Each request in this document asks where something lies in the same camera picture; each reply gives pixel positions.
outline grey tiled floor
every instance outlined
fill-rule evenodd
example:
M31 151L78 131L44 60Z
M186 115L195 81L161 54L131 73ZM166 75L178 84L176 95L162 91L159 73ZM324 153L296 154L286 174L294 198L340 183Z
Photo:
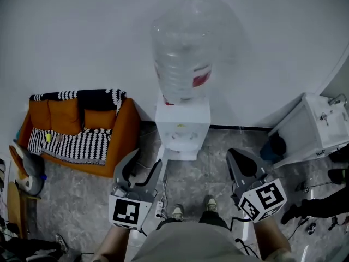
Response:
M160 146L158 133L150 133L155 129L153 126L146 126L141 130L142 154L139 162L145 167L154 164ZM203 195L212 194L219 204L221 217L229 225L232 216L242 214L230 198L232 182L225 160L226 151L231 147L237 147L258 154L266 141L266 132L210 129L197 161L168 163L166 194L169 202L166 212L171 214L173 206L181 203L185 208L186 220L196 221L203 211ZM36 213L32 213L31 235L39 239L53 240L54 234L60 233L70 248L81 252L94 252L110 227L107 219L107 197L112 180L84 174L51 162L46 162L45 165L48 180L41 194L42 200L32 207ZM347 164L333 164L329 158L323 158L274 170L270 166L267 170L275 178L281 179L289 199L285 205L285 208L288 208L292 203L299 203L306 197L310 199L310 193L294 191L299 182L308 180L310 185L326 182L329 169L345 168L345 165ZM137 176L133 182L144 180L148 173L149 169L137 165ZM322 198L340 188L332 184L315 187L313 194L315 198ZM158 183L157 189L157 199L160 199L163 194L161 183ZM160 222L154 218L154 210L153 206L143 226L147 234ZM278 222L281 216L282 211L276 215ZM344 218L345 215L339 216L339 222ZM294 219L288 225L281 226L281 230L289 237L298 224L299 220ZM327 230L331 225L331 219L319 219L316 224L313 235L309 236L305 232L304 229L308 226L305 224L290 239L292 250L299 261L306 246L306 261L328 261L348 239L343 227L335 227L331 232ZM242 223L234 223L232 236L241 237L242 229ZM126 261L132 259L144 240L144 235L136 231L131 232ZM257 250L254 240L249 243ZM61 261L64 260L71 261L71 257L62 257Z

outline black and white striped blanket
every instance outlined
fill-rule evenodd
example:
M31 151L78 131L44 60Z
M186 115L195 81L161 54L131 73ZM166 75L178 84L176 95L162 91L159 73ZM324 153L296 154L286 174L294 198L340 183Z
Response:
M105 165L113 129L87 129L78 135L63 135L53 130L33 128L29 140L30 153L47 153L59 160L76 164ZM51 141L46 141L51 134Z

